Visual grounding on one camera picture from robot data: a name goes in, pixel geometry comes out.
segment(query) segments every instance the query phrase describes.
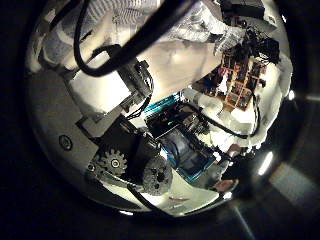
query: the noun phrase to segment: black cable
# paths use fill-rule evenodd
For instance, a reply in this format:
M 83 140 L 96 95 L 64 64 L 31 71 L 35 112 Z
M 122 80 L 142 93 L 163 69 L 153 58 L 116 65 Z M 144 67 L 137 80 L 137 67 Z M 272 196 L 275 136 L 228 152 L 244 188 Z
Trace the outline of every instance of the black cable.
M 142 51 L 157 41 L 177 21 L 179 21 L 198 0 L 166 0 L 141 29 L 110 58 L 98 68 L 89 67 L 81 57 L 80 36 L 81 27 L 86 15 L 90 0 L 84 0 L 74 34 L 74 57 L 79 68 L 93 77 L 101 77 L 113 72 L 122 65 L 129 63 Z
M 149 87 L 150 87 L 150 91 L 151 94 L 146 98 L 145 102 L 141 105 L 140 108 L 138 108 L 136 111 L 134 111 L 133 113 L 131 113 L 129 116 L 127 116 L 128 120 L 140 117 L 142 112 L 146 109 L 146 107 L 149 105 L 152 95 L 153 95 L 153 91 L 154 91 L 154 81 L 153 78 L 150 74 L 150 72 L 147 69 L 141 69 L 140 76 L 141 78 L 147 78 L 149 79 Z
M 190 107 L 193 111 L 195 111 L 196 113 L 198 113 L 200 116 L 202 116 L 206 121 L 208 121 L 209 123 L 211 123 L 212 125 L 220 128 L 221 130 L 223 130 L 224 132 L 226 133 L 229 133 L 229 134 L 232 134 L 233 136 L 235 137 L 238 137 L 238 138 L 241 138 L 241 139 L 248 139 L 249 137 L 253 137 L 257 134 L 257 132 L 259 131 L 260 129 L 260 121 L 261 121 L 261 116 L 260 116 L 260 110 L 259 108 L 257 108 L 257 112 L 258 112 L 258 120 L 257 120 L 257 128 L 254 130 L 253 133 L 249 134 L 249 135 L 245 135 L 245 134 L 239 134 L 239 133 L 236 133 L 228 128 L 226 128 L 225 126 L 221 125 L 220 123 L 214 121 L 213 119 L 207 117 L 206 115 L 204 115 L 199 109 L 197 109 L 196 107 L 188 104 L 188 103 L 180 103 L 181 105 L 185 105 L 185 106 L 188 106 Z

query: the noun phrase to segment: gear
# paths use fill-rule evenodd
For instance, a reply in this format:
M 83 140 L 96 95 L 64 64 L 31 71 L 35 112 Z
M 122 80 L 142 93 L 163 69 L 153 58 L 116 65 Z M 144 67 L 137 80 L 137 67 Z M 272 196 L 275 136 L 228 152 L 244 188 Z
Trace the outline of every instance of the gear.
M 106 152 L 106 157 L 101 157 L 98 161 L 99 165 L 116 176 L 121 176 L 127 169 L 127 160 L 124 159 L 124 154 L 120 151 L 111 149 L 110 152 Z
M 162 156 L 157 155 L 147 163 L 144 169 L 144 190 L 152 196 L 161 196 L 170 189 L 172 178 L 169 163 Z

